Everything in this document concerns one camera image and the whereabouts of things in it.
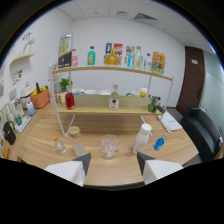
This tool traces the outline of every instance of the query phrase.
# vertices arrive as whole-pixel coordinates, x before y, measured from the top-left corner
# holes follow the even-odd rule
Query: ceiling
[[[58,8],[73,21],[107,17],[143,22],[167,33],[184,46],[197,47],[216,56],[194,25],[179,13],[152,0],[73,0]]]

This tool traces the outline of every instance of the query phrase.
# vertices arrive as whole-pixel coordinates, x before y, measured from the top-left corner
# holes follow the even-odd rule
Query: box
[[[33,102],[34,108],[40,109],[45,107],[50,101],[48,89],[37,95],[30,96],[30,99]]]

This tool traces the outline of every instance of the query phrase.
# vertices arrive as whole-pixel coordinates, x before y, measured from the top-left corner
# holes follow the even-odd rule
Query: cereal box
[[[159,52],[153,52],[152,72],[164,74],[165,55]]]

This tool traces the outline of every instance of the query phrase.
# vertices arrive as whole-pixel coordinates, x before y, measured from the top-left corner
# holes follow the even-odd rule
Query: wall shelf
[[[72,114],[104,114],[104,115],[158,115],[161,114],[159,110],[156,113],[150,113],[146,110],[148,99],[145,97],[135,96],[120,96],[118,110],[109,109],[108,95],[76,95],[75,108],[67,110],[65,102],[58,107],[59,113]]]
[[[156,72],[148,72],[144,70],[137,70],[137,69],[132,69],[132,68],[125,68],[125,67],[119,67],[119,66],[80,66],[80,67],[64,67],[64,68],[59,68],[57,70],[54,70],[54,73],[61,73],[61,72],[71,72],[71,71],[84,71],[84,70],[113,70],[113,71],[123,71],[123,72],[134,72],[134,73],[140,73],[144,75],[150,75],[150,76],[155,76],[161,79],[167,79],[172,81],[172,78],[161,75]]]
[[[13,63],[15,63],[15,62],[18,62],[18,61],[21,61],[21,60],[26,59],[26,58],[30,58],[30,57],[32,57],[33,55],[35,55],[35,54],[27,54],[27,55],[24,55],[24,56],[17,57],[17,58],[15,58],[15,59],[11,62],[11,64],[13,64]]]

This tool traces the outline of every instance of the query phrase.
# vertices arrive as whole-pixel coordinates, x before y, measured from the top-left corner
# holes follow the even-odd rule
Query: ceiling vent
[[[117,15],[118,16],[126,16],[127,13],[126,12],[122,12],[122,11],[117,11]]]
[[[150,26],[153,26],[153,25],[159,23],[158,19],[155,19],[151,16],[147,16],[147,15],[142,14],[142,13],[139,13],[137,16],[135,16],[134,20],[138,21],[140,23],[148,24]]]

